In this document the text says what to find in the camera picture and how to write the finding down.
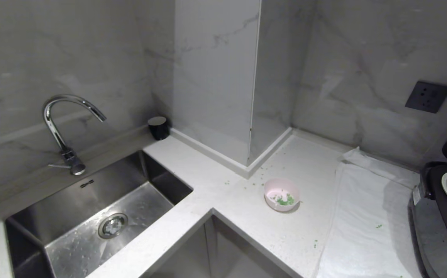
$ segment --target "drain strainer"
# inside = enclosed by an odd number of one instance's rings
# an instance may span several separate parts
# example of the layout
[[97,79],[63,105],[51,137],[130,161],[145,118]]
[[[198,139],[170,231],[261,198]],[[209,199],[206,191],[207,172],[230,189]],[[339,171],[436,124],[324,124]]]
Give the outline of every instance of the drain strainer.
[[98,235],[102,239],[112,239],[121,234],[128,225],[128,217],[124,213],[115,213],[105,218],[98,227]]

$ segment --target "black wall socket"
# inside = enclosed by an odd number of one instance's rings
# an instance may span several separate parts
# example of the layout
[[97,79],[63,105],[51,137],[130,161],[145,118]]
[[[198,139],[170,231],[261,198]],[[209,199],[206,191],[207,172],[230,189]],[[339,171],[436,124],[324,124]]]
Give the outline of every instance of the black wall socket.
[[437,113],[447,96],[447,85],[418,81],[405,107]]

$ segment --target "white cloth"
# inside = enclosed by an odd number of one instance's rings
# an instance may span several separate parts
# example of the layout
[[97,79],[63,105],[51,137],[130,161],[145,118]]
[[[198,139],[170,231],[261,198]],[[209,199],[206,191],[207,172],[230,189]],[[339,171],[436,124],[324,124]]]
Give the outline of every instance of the white cloth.
[[413,174],[384,167],[387,163],[358,149],[343,158],[347,163],[337,169],[336,208],[317,278],[420,278],[407,211]]

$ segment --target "kitchen faucet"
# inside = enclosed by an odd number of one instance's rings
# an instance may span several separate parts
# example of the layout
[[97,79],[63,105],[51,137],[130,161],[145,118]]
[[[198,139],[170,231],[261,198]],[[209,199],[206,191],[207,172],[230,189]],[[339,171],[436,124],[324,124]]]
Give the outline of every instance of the kitchen faucet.
[[86,171],[86,166],[83,162],[78,158],[75,151],[68,147],[64,142],[64,139],[61,137],[61,134],[57,130],[56,125],[52,121],[52,116],[50,114],[50,109],[57,102],[73,102],[83,106],[88,109],[99,121],[103,122],[107,119],[98,108],[96,108],[93,104],[88,102],[82,97],[78,97],[77,95],[55,95],[50,100],[47,100],[43,105],[43,119],[45,120],[45,124],[49,128],[50,132],[54,136],[59,148],[61,149],[61,155],[64,159],[65,165],[56,165],[49,164],[50,167],[58,167],[65,168],[71,170],[71,175],[79,176]]

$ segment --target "gray marble wall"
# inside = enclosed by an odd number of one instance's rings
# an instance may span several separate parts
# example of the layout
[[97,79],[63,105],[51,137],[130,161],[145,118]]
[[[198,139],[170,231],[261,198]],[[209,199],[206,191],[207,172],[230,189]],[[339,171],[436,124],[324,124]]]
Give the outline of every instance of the gray marble wall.
[[0,1],[0,185],[60,159],[43,123],[57,93],[86,98],[52,114],[68,144],[82,151],[154,114],[142,41],[130,0]]
[[317,0],[262,0],[248,164],[291,125]]
[[447,0],[319,0],[293,125],[411,167],[439,157],[437,114],[405,108],[447,84]]
[[260,0],[138,0],[157,109],[173,127],[246,164]]

